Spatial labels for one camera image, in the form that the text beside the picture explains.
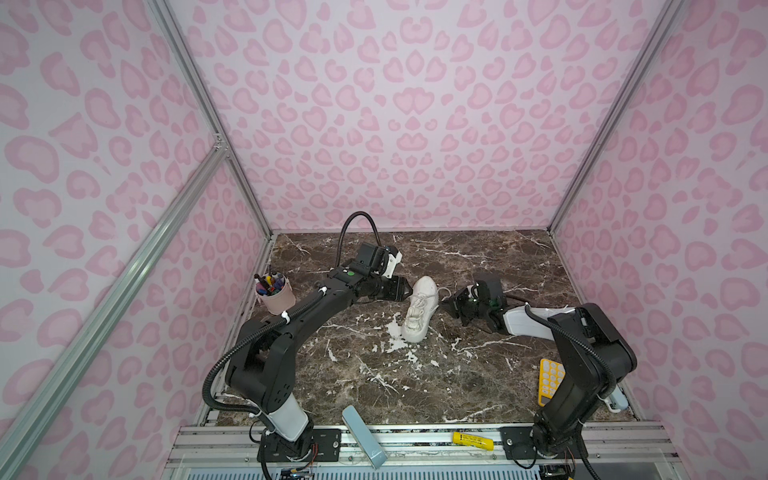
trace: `vented panel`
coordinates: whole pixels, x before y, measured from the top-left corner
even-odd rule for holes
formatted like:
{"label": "vented panel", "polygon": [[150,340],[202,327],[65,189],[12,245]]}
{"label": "vented panel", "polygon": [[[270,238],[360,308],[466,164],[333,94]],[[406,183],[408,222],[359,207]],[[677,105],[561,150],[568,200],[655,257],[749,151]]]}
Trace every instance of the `vented panel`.
{"label": "vented panel", "polygon": [[[271,468],[273,480],[278,477]],[[264,480],[260,468],[193,468],[188,480]],[[523,470],[515,466],[475,467],[431,465],[384,467],[374,472],[370,467],[320,467],[314,480],[541,480],[538,467]]]}

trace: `brown marble surface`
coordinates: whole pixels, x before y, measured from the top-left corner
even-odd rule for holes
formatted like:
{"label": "brown marble surface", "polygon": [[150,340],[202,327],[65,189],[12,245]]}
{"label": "brown marble surface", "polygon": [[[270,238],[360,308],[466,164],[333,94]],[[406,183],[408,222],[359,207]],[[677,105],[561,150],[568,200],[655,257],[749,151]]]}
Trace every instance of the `brown marble surface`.
{"label": "brown marble surface", "polygon": [[[280,235],[272,270],[283,272],[298,298],[313,290],[333,265],[337,234]],[[472,273],[501,276],[504,288],[533,306],[578,304],[548,235],[518,232],[381,233],[385,245],[403,255],[396,273],[411,284],[430,275],[451,292],[469,285]],[[353,257],[371,233],[348,233],[343,259]],[[418,344],[397,340],[409,302],[355,305],[334,316],[301,347],[296,358],[299,404],[316,425],[342,422],[354,405],[369,424],[442,422],[530,422],[538,409],[538,364],[559,360],[553,342],[489,333],[485,322],[464,327],[440,309]],[[260,307],[254,316],[267,312]],[[227,399],[240,402],[234,392]],[[595,420],[628,420],[605,407]],[[250,425],[244,414],[222,412],[219,425]]]}

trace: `pink patterned wall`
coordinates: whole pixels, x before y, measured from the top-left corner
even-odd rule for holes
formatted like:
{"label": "pink patterned wall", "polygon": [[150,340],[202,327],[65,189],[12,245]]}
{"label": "pink patterned wall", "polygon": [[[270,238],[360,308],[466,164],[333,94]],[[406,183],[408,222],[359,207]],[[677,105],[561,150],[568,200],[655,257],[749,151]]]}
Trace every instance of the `pink patterned wall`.
{"label": "pink patterned wall", "polygon": [[147,13],[0,5],[0,435],[210,150]]}
{"label": "pink patterned wall", "polygon": [[272,228],[544,227],[662,0],[172,0]]}
{"label": "pink patterned wall", "polygon": [[768,472],[766,25],[765,2],[692,4],[557,235],[693,479]]}
{"label": "pink patterned wall", "polygon": [[21,479],[159,476],[202,404],[200,385],[264,242],[258,232],[223,165]]}

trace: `pen holder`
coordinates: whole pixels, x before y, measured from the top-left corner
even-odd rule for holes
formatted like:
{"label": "pen holder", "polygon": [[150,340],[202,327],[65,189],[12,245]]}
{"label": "pen holder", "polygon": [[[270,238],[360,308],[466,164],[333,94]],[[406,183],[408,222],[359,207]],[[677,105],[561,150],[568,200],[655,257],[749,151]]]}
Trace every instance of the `pen holder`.
{"label": "pen holder", "polygon": [[283,289],[274,295],[264,296],[256,293],[256,298],[264,304],[267,310],[273,315],[280,315],[290,307],[296,305],[296,296],[290,287],[290,282],[286,279]]}

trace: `yellow marker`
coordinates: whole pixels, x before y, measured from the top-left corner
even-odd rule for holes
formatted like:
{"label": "yellow marker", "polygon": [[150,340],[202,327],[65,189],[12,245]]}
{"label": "yellow marker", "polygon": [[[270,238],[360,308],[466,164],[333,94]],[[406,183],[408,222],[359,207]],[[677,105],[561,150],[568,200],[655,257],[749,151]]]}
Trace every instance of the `yellow marker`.
{"label": "yellow marker", "polygon": [[453,432],[453,442],[457,445],[468,445],[479,449],[493,450],[493,440],[466,433]]}

